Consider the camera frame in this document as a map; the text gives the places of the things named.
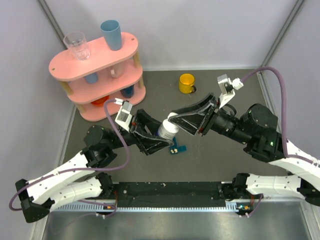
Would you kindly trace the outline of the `white pill bottle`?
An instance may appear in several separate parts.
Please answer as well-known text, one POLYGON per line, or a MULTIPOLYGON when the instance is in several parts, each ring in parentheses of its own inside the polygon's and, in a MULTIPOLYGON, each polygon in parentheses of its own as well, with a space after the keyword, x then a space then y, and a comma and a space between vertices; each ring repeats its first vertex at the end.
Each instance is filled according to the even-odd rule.
POLYGON ((173 140, 178 132, 179 127, 173 123, 170 123, 168 119, 165 119, 157 130, 157 136, 167 140, 173 140))

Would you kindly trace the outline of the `white bottle cap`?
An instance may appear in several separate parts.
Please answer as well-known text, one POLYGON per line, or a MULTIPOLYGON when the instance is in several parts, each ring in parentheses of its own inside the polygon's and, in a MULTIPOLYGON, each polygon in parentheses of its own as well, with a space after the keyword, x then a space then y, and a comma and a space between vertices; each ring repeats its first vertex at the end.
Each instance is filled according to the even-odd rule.
POLYGON ((168 122, 171 123, 171 124, 175 124, 175 119, 176 119, 177 116, 178 116, 177 113, 171 112, 171 113, 167 116, 168 122))

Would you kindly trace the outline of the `teal pill organizer box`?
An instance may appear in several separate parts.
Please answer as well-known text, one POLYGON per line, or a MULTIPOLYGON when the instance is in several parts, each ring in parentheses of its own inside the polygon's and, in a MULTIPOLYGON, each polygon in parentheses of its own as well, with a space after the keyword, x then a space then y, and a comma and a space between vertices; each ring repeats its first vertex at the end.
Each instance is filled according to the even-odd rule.
POLYGON ((171 155, 176 155, 187 151, 187 147, 185 145, 178 145, 176 137, 174 137, 172 141, 173 145, 169 147, 169 153, 171 155))

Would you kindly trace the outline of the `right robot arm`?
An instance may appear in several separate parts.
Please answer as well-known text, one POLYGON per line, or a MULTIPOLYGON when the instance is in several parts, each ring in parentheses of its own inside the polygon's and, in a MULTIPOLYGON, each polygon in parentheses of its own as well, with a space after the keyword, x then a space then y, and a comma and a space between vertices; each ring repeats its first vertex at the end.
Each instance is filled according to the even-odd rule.
POLYGON ((291 141, 283 141, 277 131, 278 117, 266 106, 255 103, 240 118, 236 109, 222 105, 213 94, 202 101, 174 110, 169 123, 191 135, 206 135, 210 130, 244 145, 253 159, 281 167, 290 175, 261 176, 239 173, 222 187, 226 199, 247 195, 284 195, 320 205, 320 161, 303 152, 291 141))

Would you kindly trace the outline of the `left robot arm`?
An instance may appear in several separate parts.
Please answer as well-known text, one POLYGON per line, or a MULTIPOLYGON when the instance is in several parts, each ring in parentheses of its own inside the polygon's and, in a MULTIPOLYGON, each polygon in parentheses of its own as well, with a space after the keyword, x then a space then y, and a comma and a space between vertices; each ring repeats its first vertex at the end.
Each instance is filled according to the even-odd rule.
POLYGON ((86 198, 109 198, 114 191, 108 172, 125 168, 131 160, 129 147, 136 145, 152 155, 173 145, 179 127, 166 118, 159 122, 140 109, 135 115, 123 107, 112 119, 111 128, 91 126, 85 148, 74 157, 33 180, 16 182, 16 197, 27 223, 37 222, 55 209, 86 198))

